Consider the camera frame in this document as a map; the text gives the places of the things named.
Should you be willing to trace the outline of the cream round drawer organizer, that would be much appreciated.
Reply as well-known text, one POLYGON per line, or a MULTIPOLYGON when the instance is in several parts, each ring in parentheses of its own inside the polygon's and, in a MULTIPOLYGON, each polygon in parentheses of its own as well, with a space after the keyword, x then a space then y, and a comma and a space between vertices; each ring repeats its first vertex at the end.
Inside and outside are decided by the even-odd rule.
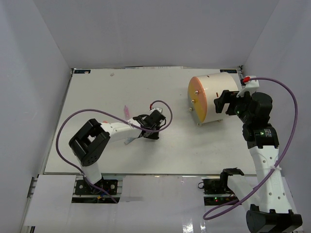
POLYGON ((214 100, 219 98, 224 90, 237 91, 238 86, 234 78, 228 73, 215 73, 191 78, 188 85, 188 103, 190 113, 197 124, 219 121, 227 117, 225 111, 216 113, 214 100))

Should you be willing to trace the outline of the pink clear highlighter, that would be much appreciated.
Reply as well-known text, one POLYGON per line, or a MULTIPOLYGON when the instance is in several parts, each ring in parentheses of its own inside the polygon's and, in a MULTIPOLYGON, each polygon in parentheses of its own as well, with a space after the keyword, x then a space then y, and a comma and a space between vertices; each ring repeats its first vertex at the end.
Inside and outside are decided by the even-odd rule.
POLYGON ((130 113, 129 113, 129 109, 126 105, 124 106, 123 111, 124 111, 125 120, 129 120, 130 119, 130 113))

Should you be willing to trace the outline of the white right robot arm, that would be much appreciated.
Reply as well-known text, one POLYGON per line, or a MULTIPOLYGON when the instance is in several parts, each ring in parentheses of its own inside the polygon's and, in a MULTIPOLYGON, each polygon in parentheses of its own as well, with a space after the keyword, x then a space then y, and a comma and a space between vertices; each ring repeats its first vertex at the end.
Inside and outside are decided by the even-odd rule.
POLYGON ((255 76, 246 76, 241 91, 224 90, 214 100, 217 113, 221 113, 224 105, 228 104, 226 114, 237 116, 242 121, 242 134, 255 165, 258 184, 251 187, 238 168, 224 169, 219 187, 224 193, 233 192, 237 201, 229 202, 228 209, 214 216, 204 214, 203 219, 217 218, 242 205, 251 233, 291 233, 302 226, 303 220, 300 214, 293 211, 286 197, 279 164, 294 136, 298 117, 297 101, 289 90, 294 101, 294 124, 289 141, 280 154, 277 132, 269 123, 273 100, 269 95, 257 91, 260 80, 255 76))

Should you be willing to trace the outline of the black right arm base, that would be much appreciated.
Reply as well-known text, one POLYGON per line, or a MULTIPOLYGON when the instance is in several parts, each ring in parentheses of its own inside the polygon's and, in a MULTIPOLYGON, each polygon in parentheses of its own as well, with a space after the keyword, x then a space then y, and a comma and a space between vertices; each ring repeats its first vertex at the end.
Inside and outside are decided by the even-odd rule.
POLYGON ((197 186, 204 193, 205 206, 218 206, 238 201, 232 190, 222 186, 220 179, 202 179, 197 186))

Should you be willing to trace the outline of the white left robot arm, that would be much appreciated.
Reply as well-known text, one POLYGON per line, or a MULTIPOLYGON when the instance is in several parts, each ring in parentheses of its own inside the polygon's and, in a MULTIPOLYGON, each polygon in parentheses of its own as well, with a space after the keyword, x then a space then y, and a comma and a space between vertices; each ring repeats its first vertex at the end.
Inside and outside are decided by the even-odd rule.
POLYGON ((69 141, 86 177, 86 188, 93 194, 102 190, 103 177, 97 161, 109 142, 124 140, 128 144, 141 137, 157 140, 165 121, 161 108, 153 108, 148 115, 135 116, 125 123, 99 123, 94 118, 87 121, 69 141))

